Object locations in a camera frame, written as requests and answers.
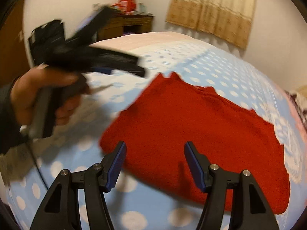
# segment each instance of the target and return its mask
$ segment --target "bed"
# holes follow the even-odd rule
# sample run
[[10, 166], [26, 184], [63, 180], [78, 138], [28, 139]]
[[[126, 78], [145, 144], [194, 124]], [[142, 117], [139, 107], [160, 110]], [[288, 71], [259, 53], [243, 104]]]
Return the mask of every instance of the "bed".
[[[120, 111], [134, 102], [157, 73], [168, 76], [175, 71], [192, 85], [213, 86], [220, 96], [241, 107], [253, 108], [260, 117], [275, 126], [276, 137], [284, 144], [285, 167], [290, 176], [289, 205], [283, 214], [276, 215], [276, 219], [280, 230], [292, 228], [307, 204], [307, 133], [294, 105], [282, 89], [251, 64], [179, 33], [129, 35], [93, 46], [141, 56], [141, 65], [148, 69], [148, 78], [118, 70], [110, 76], [99, 73], [86, 75], [96, 93], [84, 97], [68, 125], [56, 127], [52, 137], [37, 140], [33, 145], [39, 169], [48, 186], [64, 168], [80, 171], [99, 163], [103, 157], [98, 145], [102, 132]], [[46, 189], [27, 149], [19, 146], [10, 150], [1, 159], [0, 169], [7, 184], [9, 206], [19, 225], [29, 229]], [[116, 187], [105, 198], [115, 229], [195, 229], [202, 212], [201, 205], [175, 199], [124, 171], [120, 173]], [[81, 191], [79, 207], [82, 229], [89, 229]], [[229, 220], [230, 214], [225, 213], [222, 230], [228, 229]]]

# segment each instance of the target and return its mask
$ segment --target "metal screw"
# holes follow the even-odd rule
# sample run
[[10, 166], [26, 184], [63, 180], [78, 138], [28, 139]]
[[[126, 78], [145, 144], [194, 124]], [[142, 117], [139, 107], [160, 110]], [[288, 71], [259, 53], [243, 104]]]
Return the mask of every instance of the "metal screw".
[[93, 169], [94, 170], [99, 170], [101, 168], [101, 164], [100, 163], [96, 163], [93, 165]]
[[217, 164], [211, 164], [211, 165], [210, 165], [210, 168], [211, 168], [212, 170], [218, 170], [218, 169], [219, 169], [219, 166], [218, 166]]
[[243, 175], [245, 175], [245, 176], [250, 176], [251, 173], [250, 173], [249, 170], [243, 170]]
[[69, 170], [62, 170], [61, 175], [67, 175], [69, 173]]

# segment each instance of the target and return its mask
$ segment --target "brown curtain section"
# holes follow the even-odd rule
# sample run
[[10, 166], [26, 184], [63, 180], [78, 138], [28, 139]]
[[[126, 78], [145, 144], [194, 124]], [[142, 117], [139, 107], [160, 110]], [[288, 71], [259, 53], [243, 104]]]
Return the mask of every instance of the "brown curtain section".
[[246, 49], [256, 0], [171, 0], [167, 22], [214, 34]]

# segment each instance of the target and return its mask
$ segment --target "person's arm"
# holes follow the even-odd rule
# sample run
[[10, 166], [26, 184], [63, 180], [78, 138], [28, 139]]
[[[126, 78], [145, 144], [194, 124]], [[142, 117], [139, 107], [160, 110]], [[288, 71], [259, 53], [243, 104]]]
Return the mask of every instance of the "person's arm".
[[20, 125], [16, 121], [10, 100], [15, 81], [0, 88], [0, 154], [6, 153], [10, 147], [25, 142], [24, 137], [19, 132]]
[[[32, 68], [9, 85], [0, 88], [0, 154], [25, 142], [21, 125], [30, 125], [37, 92], [45, 86], [63, 87], [78, 79], [73, 73], [54, 68]], [[83, 93], [89, 93], [87, 87]], [[56, 110], [56, 124], [69, 122], [81, 101], [81, 94], [69, 98]]]

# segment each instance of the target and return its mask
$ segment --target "red garment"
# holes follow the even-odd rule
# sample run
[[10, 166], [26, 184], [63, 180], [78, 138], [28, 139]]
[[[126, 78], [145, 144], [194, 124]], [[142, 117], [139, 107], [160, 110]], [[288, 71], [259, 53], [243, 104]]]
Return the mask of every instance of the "red garment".
[[[224, 170], [248, 169], [275, 214], [289, 202], [290, 183], [284, 148], [274, 126], [254, 110], [243, 109], [216, 94], [212, 87], [183, 82], [176, 73], [159, 74], [147, 89], [102, 135], [100, 146], [109, 153], [125, 141], [125, 168], [142, 181], [185, 199], [204, 203], [185, 161], [184, 144]], [[231, 210], [232, 191], [226, 210]]]

